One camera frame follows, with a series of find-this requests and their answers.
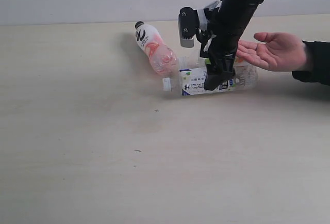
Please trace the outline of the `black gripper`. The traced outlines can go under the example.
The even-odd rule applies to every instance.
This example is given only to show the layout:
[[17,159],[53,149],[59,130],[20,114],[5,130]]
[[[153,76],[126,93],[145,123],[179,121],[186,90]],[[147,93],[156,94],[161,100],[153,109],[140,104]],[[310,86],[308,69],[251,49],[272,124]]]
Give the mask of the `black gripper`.
[[213,91],[235,76],[234,62],[238,40],[239,30],[235,28],[198,29],[200,56],[208,60],[205,63],[207,68],[205,90]]

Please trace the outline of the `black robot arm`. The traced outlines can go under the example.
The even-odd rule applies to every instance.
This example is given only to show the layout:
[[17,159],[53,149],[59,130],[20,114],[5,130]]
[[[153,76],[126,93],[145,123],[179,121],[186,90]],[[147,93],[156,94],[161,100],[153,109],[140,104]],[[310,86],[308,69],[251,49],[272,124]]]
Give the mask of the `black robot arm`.
[[207,24],[201,27],[199,38],[209,58],[204,89],[213,91],[235,76],[234,61],[238,41],[257,7],[264,0],[222,0],[220,6],[206,14]]

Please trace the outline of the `black sleeved forearm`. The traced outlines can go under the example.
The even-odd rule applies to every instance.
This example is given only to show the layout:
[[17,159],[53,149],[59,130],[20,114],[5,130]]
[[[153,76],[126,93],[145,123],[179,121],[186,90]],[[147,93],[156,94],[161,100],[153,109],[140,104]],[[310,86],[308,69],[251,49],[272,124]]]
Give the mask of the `black sleeved forearm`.
[[303,43],[311,68],[292,71],[293,78],[304,83],[320,83],[329,86],[329,42],[303,41]]

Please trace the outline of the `open human hand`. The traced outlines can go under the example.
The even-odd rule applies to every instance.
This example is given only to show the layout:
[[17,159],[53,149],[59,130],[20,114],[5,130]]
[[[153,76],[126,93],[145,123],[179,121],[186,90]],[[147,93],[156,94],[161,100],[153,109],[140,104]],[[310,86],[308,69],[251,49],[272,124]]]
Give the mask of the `open human hand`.
[[311,71],[305,43],[289,33],[256,33],[258,42],[240,40],[237,57],[273,72]]

